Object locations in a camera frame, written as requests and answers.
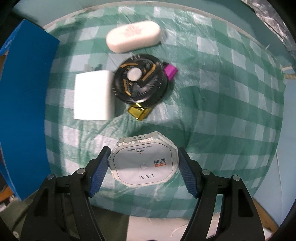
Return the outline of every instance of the plaid tablecloth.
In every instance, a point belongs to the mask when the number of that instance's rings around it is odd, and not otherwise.
[[[126,110],[109,121],[73,119],[75,75],[91,68],[115,70],[132,53],[115,54],[106,34],[121,24],[158,23],[162,43],[148,53],[179,69],[163,101],[139,122]],[[45,134],[51,170],[69,175],[121,137],[159,131],[184,147],[202,168],[241,176],[251,195],[274,157],[283,115],[279,62],[235,26],[195,10],[157,3],[89,9],[47,28],[60,40],[46,99]],[[135,216],[189,217],[196,200],[179,171],[165,184],[128,188],[108,170],[91,203]],[[216,211],[221,205],[217,198]]]

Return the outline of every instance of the black round object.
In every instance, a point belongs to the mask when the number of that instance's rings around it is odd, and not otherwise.
[[[132,56],[125,60],[116,70],[112,84],[115,95],[121,101],[141,108],[148,108],[159,102],[167,87],[168,78],[163,64],[149,54]]]

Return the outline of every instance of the white oval eraser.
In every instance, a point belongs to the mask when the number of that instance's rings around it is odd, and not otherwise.
[[[160,26],[148,20],[112,29],[106,36],[106,43],[113,52],[124,53],[156,45],[160,38]]]

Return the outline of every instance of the blue panel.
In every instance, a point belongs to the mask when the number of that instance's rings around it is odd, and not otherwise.
[[[195,176],[180,151],[179,151],[179,170],[185,182],[187,191],[191,193],[194,197],[197,197],[198,192],[197,192]]]
[[[91,187],[89,189],[89,195],[93,197],[95,193],[97,193],[102,185],[106,172],[108,170],[108,157],[111,153],[111,149],[109,148],[105,154],[103,155],[100,163],[98,164],[93,176],[91,177]]]
[[[4,55],[5,52],[10,48],[17,32],[19,31],[20,27],[22,26],[22,23],[24,22],[24,20],[13,30],[13,32],[11,33],[11,35],[8,37],[8,39],[5,41],[5,43],[3,44],[2,48],[0,49],[0,55]]]
[[[59,41],[24,20],[10,43],[0,81],[0,141],[21,199],[50,173],[44,135],[47,82]]]

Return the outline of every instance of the white foam block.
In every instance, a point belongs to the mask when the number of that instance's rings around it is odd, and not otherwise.
[[[77,74],[74,90],[74,119],[110,120],[114,118],[113,72],[99,70]]]
[[[113,52],[123,53],[156,45],[160,37],[160,26],[148,20],[112,29],[106,36],[106,43]]]

